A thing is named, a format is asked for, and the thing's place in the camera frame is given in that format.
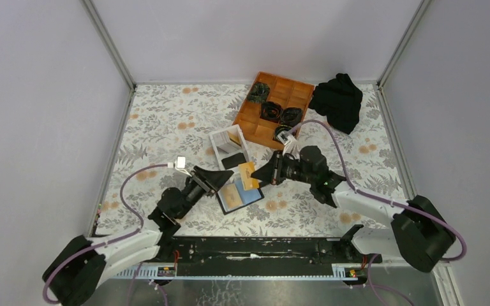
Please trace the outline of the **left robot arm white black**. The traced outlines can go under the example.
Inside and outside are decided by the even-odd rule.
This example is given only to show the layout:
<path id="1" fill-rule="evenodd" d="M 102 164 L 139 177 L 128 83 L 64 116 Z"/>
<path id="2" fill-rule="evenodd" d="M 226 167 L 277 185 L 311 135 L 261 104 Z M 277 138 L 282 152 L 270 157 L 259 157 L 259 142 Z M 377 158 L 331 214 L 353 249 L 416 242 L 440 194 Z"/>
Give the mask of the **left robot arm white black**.
<path id="1" fill-rule="evenodd" d="M 105 237 L 73 238 L 43 273 L 43 299 L 51 305 L 82 305 L 109 278 L 153 259 L 168 260 L 183 218 L 204 196 L 214 196 L 234 175 L 194 166 L 182 189 L 165 189 L 156 208 L 138 226 Z"/>

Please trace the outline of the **black leather card holder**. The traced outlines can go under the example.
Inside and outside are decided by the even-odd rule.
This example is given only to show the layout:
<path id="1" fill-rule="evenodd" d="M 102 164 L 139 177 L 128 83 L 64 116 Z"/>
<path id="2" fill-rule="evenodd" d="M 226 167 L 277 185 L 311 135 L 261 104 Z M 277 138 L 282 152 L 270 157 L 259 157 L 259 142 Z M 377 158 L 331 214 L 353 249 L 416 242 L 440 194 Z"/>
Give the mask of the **black leather card holder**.
<path id="1" fill-rule="evenodd" d="M 235 184 L 239 194 L 240 194 L 240 197 L 241 197 L 241 201 L 242 201 L 242 205 L 235 208 L 235 209 L 231 209 L 229 210 L 228 207 L 226 206 L 225 202 L 224 202 L 224 199 L 222 198 L 222 195 L 221 195 L 221 189 L 229 184 Z M 242 182 L 241 182 L 241 179 L 237 179 L 235 180 L 234 182 L 231 182 L 231 183 L 228 183 L 226 185 L 224 185 L 216 194 L 216 198 L 218 200 L 218 203 L 222 209 L 222 212 L 224 215 L 227 215 L 227 214 L 230 214 L 232 212 L 235 212 L 237 210 L 240 210 L 242 208 L 245 208 L 247 207 L 248 205 L 252 204 L 252 203 L 256 203 L 262 199 L 264 199 L 264 194 L 263 192 L 260 190 L 260 189 L 252 189 L 252 190 L 249 190 L 249 191 L 245 191 L 243 189 L 243 186 L 242 186 Z"/>

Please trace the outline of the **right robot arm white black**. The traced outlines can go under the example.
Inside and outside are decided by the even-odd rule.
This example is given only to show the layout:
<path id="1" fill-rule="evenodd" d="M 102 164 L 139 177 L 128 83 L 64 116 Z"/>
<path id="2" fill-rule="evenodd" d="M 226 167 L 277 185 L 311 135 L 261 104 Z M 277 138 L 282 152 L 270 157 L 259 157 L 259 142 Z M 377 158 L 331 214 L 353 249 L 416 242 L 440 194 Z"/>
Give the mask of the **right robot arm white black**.
<path id="1" fill-rule="evenodd" d="M 404 259 L 421 272 L 430 272 L 456 241 L 431 201 L 416 196 L 404 203 L 359 189 L 346 177 L 330 170 L 317 146 L 301 149 L 299 157 L 277 150 L 251 176 L 262 184 L 280 185 L 293 180 L 309 185 L 314 199 L 334 208 L 351 210 L 382 224 L 382 228 L 356 225 L 340 239 L 343 259 L 355 263 L 364 255 Z"/>

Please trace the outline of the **white plastic card box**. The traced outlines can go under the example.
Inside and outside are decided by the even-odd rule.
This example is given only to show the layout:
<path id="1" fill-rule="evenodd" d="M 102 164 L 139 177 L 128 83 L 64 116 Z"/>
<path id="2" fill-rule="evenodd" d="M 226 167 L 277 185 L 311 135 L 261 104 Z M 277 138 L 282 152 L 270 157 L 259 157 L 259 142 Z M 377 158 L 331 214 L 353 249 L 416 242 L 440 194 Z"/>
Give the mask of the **white plastic card box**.
<path id="1" fill-rule="evenodd" d="M 242 163 L 251 161 L 249 148 L 240 125 L 233 125 L 209 133 L 220 170 L 235 170 Z"/>

